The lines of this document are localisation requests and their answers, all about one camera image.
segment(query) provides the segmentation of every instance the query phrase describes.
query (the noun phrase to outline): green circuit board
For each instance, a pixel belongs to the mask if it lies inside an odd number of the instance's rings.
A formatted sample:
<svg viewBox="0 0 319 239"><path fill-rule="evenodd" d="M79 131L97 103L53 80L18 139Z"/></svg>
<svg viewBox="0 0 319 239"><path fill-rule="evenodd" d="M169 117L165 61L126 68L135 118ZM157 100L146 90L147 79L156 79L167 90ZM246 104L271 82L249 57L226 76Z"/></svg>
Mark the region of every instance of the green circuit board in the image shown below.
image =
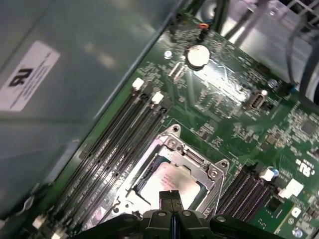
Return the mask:
<svg viewBox="0 0 319 239"><path fill-rule="evenodd" d="M184 52L196 44L198 24L185 15L173 42L169 31L163 33L61 173L42 210L54 203L85 146L97 140L129 95L132 82L141 78L172 101L153 135L177 123L182 127L180 138L212 162L228 159L224 188L244 164L256 162L277 169L283 188L292 179L298 181L303 188L297 196L285 199L275 211L262 207L251 223L287 239L293 238L296 227L303 231L300 238L312 237L319 220L307 210L319 211L319 116L299 103L298 92L282 95L285 82L217 33L210 32L201 43L210 51L209 63L200 71L189 69ZM268 93L267 107L247 107L262 90Z"/></svg>

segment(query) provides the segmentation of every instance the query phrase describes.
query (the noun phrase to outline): white sticker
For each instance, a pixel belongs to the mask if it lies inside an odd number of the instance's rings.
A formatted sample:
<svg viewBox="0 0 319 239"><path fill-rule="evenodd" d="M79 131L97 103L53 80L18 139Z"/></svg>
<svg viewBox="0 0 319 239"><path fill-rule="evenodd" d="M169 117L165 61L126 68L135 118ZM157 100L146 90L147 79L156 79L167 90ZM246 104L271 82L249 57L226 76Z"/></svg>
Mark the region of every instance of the white sticker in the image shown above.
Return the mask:
<svg viewBox="0 0 319 239"><path fill-rule="evenodd" d="M34 42L0 89L0 111L21 111L59 57L43 42Z"/></svg>
<svg viewBox="0 0 319 239"><path fill-rule="evenodd" d="M291 179L289 184L286 186L286 190L291 192L292 195L297 197L303 190L304 186L295 179Z"/></svg>

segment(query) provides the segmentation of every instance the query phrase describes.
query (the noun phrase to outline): ul logo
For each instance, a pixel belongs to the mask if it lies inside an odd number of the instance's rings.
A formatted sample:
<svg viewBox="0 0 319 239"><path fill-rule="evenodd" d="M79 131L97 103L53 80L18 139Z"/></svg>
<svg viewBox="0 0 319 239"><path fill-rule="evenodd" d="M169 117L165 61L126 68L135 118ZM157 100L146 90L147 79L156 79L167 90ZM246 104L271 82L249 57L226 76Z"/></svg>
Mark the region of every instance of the ul logo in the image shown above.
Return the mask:
<svg viewBox="0 0 319 239"><path fill-rule="evenodd" d="M23 85L24 81L31 75L33 69L32 68L22 68L18 71L16 76L12 79L9 86L14 87L18 85Z"/></svg>

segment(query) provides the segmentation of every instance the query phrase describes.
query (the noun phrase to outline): gray panel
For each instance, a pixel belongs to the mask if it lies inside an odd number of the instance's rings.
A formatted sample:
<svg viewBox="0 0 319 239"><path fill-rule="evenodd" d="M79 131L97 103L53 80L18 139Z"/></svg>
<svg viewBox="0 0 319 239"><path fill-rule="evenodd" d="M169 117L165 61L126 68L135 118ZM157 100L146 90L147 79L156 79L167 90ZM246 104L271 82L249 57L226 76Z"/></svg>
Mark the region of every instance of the gray panel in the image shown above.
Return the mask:
<svg viewBox="0 0 319 239"><path fill-rule="evenodd" d="M0 86L34 41L43 41L61 53L21 112L0 112L0 215L36 183L55 179L160 34L173 3L0 3L0 35L5 36L0 40Z"/></svg>

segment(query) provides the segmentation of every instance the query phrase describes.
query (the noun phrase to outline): cpu socket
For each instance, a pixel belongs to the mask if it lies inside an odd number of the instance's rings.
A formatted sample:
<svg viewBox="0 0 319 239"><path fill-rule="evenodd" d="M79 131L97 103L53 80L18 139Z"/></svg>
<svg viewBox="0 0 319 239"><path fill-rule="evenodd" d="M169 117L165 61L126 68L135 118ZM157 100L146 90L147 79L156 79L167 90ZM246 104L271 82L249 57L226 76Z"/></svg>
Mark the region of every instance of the cpu socket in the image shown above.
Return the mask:
<svg viewBox="0 0 319 239"><path fill-rule="evenodd" d="M113 216L159 209L159 192L168 190L179 191L184 209L204 213L213 201L216 209L229 162L211 163L183 142L180 132L174 124L149 145L117 191Z"/></svg>

